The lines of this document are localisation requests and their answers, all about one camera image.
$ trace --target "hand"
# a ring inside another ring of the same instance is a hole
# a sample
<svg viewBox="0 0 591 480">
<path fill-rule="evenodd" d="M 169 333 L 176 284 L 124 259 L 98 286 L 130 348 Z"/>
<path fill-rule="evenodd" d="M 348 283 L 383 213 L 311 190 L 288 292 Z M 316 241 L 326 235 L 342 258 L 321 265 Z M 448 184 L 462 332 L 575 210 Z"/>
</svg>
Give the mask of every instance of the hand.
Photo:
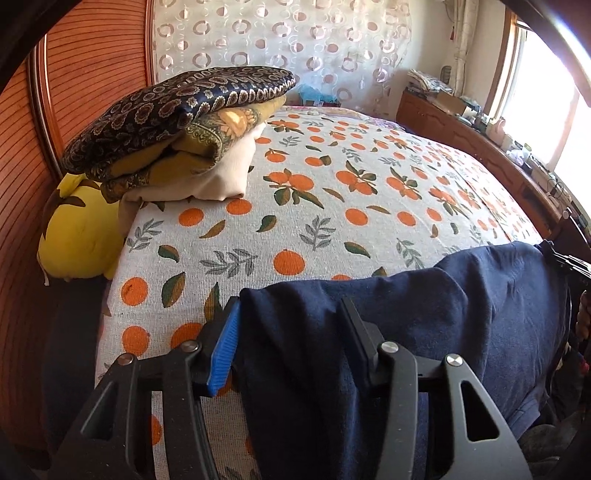
<svg viewBox="0 0 591 480">
<path fill-rule="evenodd" d="M 581 295 L 579 303 L 579 313 L 577 314 L 576 332 L 579 340 L 586 340 L 589 338 L 589 331 L 591 330 L 591 302 L 587 298 L 587 291 Z"/>
</svg>

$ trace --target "metal bolt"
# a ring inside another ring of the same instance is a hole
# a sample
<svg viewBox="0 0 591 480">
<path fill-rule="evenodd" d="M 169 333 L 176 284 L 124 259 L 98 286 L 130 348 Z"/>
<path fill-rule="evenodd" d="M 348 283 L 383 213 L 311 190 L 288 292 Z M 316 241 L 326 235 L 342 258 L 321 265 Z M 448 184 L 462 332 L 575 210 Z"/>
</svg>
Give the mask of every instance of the metal bolt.
<svg viewBox="0 0 591 480">
<path fill-rule="evenodd" d="M 396 353 L 398 352 L 398 345 L 394 342 L 384 342 L 382 343 L 382 350 L 386 353 Z"/>
<path fill-rule="evenodd" d="M 122 353 L 117 357 L 117 363 L 119 365 L 129 365 L 134 361 L 134 356 L 131 353 Z"/>
<path fill-rule="evenodd" d="M 459 367 L 461 364 L 464 363 L 464 359 L 457 353 L 450 353 L 445 357 L 445 361 L 452 367 Z"/>
<path fill-rule="evenodd" d="M 197 340 L 186 340 L 181 343 L 181 350 L 185 353 L 194 352 L 195 350 L 199 350 L 201 345 Z"/>
</svg>

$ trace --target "white wall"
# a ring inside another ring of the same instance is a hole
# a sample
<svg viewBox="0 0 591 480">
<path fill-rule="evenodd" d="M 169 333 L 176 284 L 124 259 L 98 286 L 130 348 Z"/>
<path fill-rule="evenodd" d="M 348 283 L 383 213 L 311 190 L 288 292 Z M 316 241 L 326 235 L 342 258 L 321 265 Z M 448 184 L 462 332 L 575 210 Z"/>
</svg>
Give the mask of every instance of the white wall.
<svg viewBox="0 0 591 480">
<path fill-rule="evenodd" d="M 480 0 L 474 41 L 466 61 L 464 95 L 473 98 L 482 107 L 491 90 L 504 25 L 505 5 L 499 0 Z"/>
<path fill-rule="evenodd" d="M 388 108 L 391 119 L 396 117 L 402 91 L 408 84 L 408 70 L 417 69 L 439 77 L 441 67 L 446 64 L 447 52 L 453 44 L 449 39 L 453 24 L 446 14 L 444 3 L 436 0 L 408 0 L 408 6 L 413 21 L 413 38 L 406 57 L 392 78 Z"/>
</svg>

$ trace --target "folded blanket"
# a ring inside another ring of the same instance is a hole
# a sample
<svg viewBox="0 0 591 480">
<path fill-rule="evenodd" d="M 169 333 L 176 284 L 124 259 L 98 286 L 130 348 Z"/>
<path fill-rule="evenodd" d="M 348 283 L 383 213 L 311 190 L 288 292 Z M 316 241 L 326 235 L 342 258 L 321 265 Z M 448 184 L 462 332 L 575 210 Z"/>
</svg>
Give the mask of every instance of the folded blanket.
<svg viewBox="0 0 591 480">
<path fill-rule="evenodd" d="M 85 173 L 96 181 L 137 173 L 179 140 L 183 131 L 190 131 L 200 117 L 222 108 L 279 98 L 295 84 L 291 72 L 267 66 L 181 73 L 112 105 L 67 146 L 61 166 L 68 173 Z M 127 189 L 119 189 L 118 194 L 111 190 L 105 186 L 103 193 L 115 202 Z"/>
<path fill-rule="evenodd" d="M 261 123 L 228 149 L 222 159 L 201 175 L 188 175 L 162 186 L 132 189 L 119 202 L 119 231 L 127 235 L 141 201 L 162 202 L 195 197 L 201 200 L 241 198 L 246 193 L 246 177 L 255 154 L 255 140 L 265 124 Z"/>
<path fill-rule="evenodd" d="M 174 137 L 134 152 L 103 170 L 101 192 L 107 202 L 113 203 L 137 187 L 164 187 L 198 176 L 216 165 L 235 142 L 284 103 L 285 96 L 281 96 L 204 115 Z"/>
<path fill-rule="evenodd" d="M 537 418 L 570 299 L 564 275 L 536 247 L 474 248 L 388 278 L 244 289 L 235 378 L 263 479 L 373 478 L 386 399 L 353 383 L 336 314 L 344 296 L 414 355 L 464 357 L 516 437 Z M 427 412 L 421 394 L 413 478 L 424 478 Z"/>
</svg>

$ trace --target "window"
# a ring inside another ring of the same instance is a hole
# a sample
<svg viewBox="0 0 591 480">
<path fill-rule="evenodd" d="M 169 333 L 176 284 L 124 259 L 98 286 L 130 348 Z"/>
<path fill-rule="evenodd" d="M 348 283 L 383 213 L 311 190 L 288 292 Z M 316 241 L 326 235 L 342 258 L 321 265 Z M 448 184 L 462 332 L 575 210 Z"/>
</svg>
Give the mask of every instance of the window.
<svg viewBox="0 0 591 480">
<path fill-rule="evenodd" d="M 490 113 L 506 119 L 505 132 L 532 147 L 535 157 L 555 172 L 591 213 L 591 109 L 569 71 L 542 39 L 513 15 Z"/>
</svg>

